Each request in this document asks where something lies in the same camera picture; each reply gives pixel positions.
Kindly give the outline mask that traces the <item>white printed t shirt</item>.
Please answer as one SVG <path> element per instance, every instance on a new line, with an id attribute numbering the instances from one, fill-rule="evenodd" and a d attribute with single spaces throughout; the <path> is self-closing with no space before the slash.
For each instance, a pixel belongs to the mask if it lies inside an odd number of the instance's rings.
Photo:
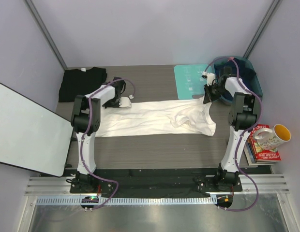
<path id="1" fill-rule="evenodd" d="M 132 103 L 130 108 L 106 108 L 96 137 L 159 134 L 213 136 L 216 123 L 210 117 L 211 103 L 203 98 Z"/>

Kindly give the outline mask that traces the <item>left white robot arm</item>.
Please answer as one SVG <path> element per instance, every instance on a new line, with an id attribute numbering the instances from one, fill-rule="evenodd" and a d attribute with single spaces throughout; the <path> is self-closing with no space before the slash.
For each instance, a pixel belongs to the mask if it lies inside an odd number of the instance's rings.
<path id="1" fill-rule="evenodd" d="M 129 97 L 122 97 L 126 82 L 115 77 L 113 81 L 102 84 L 97 90 L 75 97 L 71 125 L 78 141 L 78 166 L 71 183 L 71 193 L 92 193 L 98 189 L 99 179 L 94 158 L 95 136 L 101 124 L 101 108 L 131 107 Z"/>

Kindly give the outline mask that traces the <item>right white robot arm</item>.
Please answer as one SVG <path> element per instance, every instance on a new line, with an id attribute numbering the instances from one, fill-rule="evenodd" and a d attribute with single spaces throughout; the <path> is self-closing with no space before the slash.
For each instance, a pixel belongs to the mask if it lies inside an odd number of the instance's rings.
<path id="1" fill-rule="evenodd" d="M 246 141 L 261 115 L 261 99 L 248 89 L 239 76 L 229 74 L 229 70 L 229 67 L 225 67 L 219 80 L 215 80 L 213 73 L 204 71 L 202 74 L 207 80 L 204 85 L 204 104 L 219 99 L 225 92 L 233 97 L 228 115 L 230 135 L 226 152 L 214 177 L 205 178 L 205 192 L 242 191 L 240 159 Z"/>

